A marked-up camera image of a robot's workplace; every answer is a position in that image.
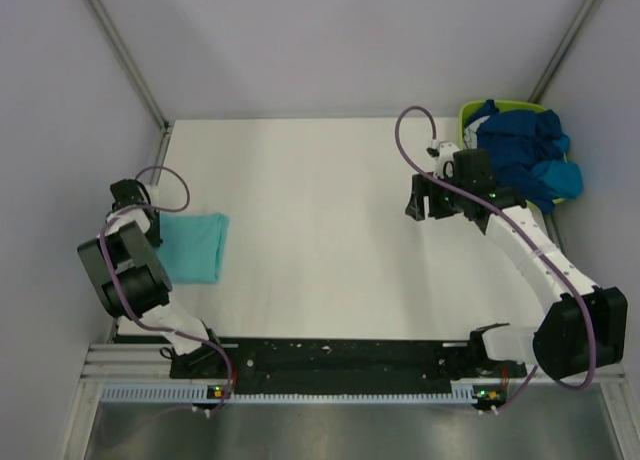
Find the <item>teal t shirt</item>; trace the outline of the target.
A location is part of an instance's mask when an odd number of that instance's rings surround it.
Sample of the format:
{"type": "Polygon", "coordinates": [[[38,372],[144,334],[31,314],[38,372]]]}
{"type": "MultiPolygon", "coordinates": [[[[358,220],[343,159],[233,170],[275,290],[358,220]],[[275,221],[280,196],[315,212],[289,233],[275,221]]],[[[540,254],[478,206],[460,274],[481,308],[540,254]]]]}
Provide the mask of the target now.
{"type": "Polygon", "coordinates": [[[176,285],[219,282],[230,220],[221,213],[161,213],[157,256],[176,285]]]}

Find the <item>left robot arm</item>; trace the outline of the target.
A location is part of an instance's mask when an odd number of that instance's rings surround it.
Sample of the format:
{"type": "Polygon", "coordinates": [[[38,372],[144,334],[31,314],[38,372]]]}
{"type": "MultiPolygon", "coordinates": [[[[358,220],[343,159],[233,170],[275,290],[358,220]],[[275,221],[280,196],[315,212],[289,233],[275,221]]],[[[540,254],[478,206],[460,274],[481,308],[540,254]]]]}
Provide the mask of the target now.
{"type": "Polygon", "coordinates": [[[202,320],[171,300],[169,273],[156,249],[163,244],[160,209],[137,179],[110,185],[111,211],[96,238],[77,253],[96,295],[114,317],[163,335],[179,357],[192,354],[192,364],[205,376],[226,367],[227,354],[202,320]]]}

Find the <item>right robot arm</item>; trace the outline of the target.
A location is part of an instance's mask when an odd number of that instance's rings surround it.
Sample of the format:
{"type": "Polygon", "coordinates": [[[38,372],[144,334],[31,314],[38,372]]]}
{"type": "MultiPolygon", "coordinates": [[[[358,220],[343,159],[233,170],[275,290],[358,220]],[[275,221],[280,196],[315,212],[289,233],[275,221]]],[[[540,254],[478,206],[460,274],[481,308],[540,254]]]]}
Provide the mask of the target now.
{"type": "Polygon", "coordinates": [[[416,171],[405,209],[416,221],[463,215],[500,248],[525,279],[543,315],[532,326],[497,323],[471,336],[469,368],[487,376],[503,361],[539,366],[555,381],[592,377],[624,355],[628,302],[616,287],[583,274],[549,239],[511,187],[498,186],[486,151],[445,142],[427,150],[432,172],[416,171]]]}

